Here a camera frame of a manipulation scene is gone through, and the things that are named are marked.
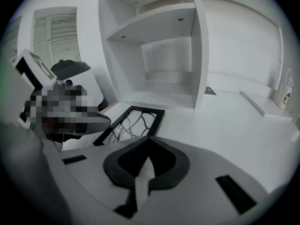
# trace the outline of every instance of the white floor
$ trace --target white floor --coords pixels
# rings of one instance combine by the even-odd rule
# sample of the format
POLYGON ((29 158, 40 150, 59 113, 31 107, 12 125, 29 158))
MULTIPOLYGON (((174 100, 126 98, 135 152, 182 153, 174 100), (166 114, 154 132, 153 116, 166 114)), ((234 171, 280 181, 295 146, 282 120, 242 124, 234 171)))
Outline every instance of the white floor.
POLYGON ((171 111, 194 113, 191 88, 183 84, 148 83, 131 94, 124 102, 171 111))
MULTIPOLYGON (((158 136, 214 151, 257 179, 268 192, 287 183, 299 161, 300 132, 291 121, 264 118, 241 94, 216 90, 200 115, 166 111, 158 136)), ((105 114, 114 122, 129 104, 105 114)), ((64 149, 93 146, 101 133, 68 141, 64 149)))

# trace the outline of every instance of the black slot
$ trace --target black slot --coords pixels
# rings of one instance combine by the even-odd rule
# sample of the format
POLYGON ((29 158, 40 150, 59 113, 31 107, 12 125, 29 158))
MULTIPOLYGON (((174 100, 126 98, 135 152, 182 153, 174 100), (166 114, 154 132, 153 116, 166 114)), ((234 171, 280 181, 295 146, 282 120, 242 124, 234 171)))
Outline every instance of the black slot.
POLYGON ((230 176, 218 177, 216 181, 240 214, 256 205, 256 202, 230 176))
POLYGON ((85 159, 86 159, 86 157, 84 155, 79 155, 79 156, 76 156, 76 157, 64 158, 62 161, 65 165, 67 165, 67 164, 76 163, 76 162, 79 162, 79 161, 82 161, 82 160, 85 160, 85 159))

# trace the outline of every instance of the black frame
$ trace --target black frame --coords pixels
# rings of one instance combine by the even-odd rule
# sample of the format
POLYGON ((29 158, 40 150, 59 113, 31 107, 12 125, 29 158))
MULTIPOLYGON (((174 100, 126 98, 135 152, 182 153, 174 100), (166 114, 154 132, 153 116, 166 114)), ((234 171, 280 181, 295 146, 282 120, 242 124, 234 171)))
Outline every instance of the black frame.
POLYGON ((151 128, 147 134, 147 136, 156 136, 158 133, 158 129, 161 125, 161 122, 164 118, 165 111, 160 109, 148 108, 148 107, 138 107, 138 106, 131 106, 128 108, 103 134, 100 135, 99 138, 93 143, 95 146, 104 145, 104 139, 116 128, 118 124, 120 124, 130 113, 132 110, 137 110, 146 113, 155 113, 156 118, 151 125, 151 128))

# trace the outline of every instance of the white bottle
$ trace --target white bottle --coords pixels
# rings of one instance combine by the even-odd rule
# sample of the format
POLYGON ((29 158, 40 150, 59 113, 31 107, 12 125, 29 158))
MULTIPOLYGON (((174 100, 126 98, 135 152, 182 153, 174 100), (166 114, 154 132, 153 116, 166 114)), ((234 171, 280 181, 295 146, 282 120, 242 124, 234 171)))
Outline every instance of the white bottle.
POLYGON ((286 73, 285 83, 282 83, 280 85, 275 99, 275 103, 277 104, 278 107, 285 109, 286 104, 291 97, 293 86, 294 86, 293 75, 292 75, 292 71, 289 69, 287 70, 286 73))

